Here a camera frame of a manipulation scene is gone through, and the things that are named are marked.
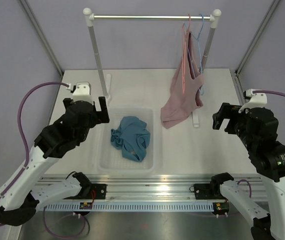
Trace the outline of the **blue tank top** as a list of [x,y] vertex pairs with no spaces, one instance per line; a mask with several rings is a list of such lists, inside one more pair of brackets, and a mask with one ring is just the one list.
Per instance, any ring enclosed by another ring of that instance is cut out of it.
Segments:
[[147,155],[151,133],[147,123],[136,116],[124,116],[117,129],[110,130],[110,143],[121,150],[122,157],[134,162],[142,162]]

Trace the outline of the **pink wire hanger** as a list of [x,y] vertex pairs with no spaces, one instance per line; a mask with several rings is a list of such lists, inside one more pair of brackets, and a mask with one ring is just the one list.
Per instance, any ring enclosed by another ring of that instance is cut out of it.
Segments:
[[186,76],[186,52],[188,51],[188,35],[190,31],[190,24],[191,24],[191,15],[188,14],[188,25],[185,23],[182,26],[182,36],[183,36],[183,43],[182,43],[182,57],[181,57],[181,64],[182,64],[182,94],[185,94],[185,76]]

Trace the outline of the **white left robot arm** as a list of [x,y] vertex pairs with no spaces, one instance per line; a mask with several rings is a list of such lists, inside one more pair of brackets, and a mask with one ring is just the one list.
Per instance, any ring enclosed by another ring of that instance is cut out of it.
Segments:
[[35,185],[51,166],[86,140],[90,129],[109,123],[106,99],[100,96],[98,100],[100,111],[88,101],[63,100],[65,113],[41,131],[27,163],[0,187],[0,227],[20,226],[37,210],[52,203],[66,198],[86,199],[91,194],[92,183],[82,172],[40,190],[36,190]]

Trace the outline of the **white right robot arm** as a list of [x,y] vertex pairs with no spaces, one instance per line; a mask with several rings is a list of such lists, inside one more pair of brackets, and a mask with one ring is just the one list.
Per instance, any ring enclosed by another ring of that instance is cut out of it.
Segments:
[[279,121],[264,107],[243,110],[240,105],[225,102],[212,118],[214,130],[227,119],[224,131],[241,140],[265,187],[269,210],[242,192],[227,172],[211,178],[210,194],[224,197],[236,207],[248,222],[253,239],[285,240],[285,145],[277,140]]

